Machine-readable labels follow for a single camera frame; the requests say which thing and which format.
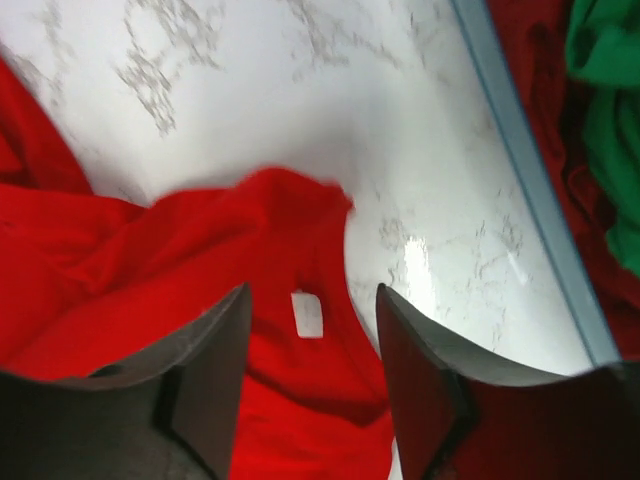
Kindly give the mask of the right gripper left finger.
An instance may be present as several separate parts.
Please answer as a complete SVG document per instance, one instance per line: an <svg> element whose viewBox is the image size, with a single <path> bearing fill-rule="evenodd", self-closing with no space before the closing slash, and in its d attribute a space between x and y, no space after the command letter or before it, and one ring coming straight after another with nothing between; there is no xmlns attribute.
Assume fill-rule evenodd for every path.
<svg viewBox="0 0 640 480"><path fill-rule="evenodd" d="M5 479L225 479L251 293L85 378L1 376Z"/></svg>

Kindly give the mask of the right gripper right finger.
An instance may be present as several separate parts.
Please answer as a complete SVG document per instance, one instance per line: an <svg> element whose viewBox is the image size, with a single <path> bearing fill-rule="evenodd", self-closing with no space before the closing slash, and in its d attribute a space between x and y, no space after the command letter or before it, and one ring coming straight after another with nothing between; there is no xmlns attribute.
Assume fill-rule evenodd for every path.
<svg viewBox="0 0 640 480"><path fill-rule="evenodd" d="M495 354L377 289L380 352L407 479L635 479L639 366L573 376Z"/></svg>

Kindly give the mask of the blue plastic basin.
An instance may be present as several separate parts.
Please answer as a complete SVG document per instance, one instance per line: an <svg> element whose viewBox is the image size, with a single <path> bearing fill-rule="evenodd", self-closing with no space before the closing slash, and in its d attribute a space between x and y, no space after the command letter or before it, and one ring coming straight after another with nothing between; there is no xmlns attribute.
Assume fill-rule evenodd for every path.
<svg viewBox="0 0 640 480"><path fill-rule="evenodd" d="M622 357L547 174L484 1L452 3L537 233L592 365Z"/></svg>

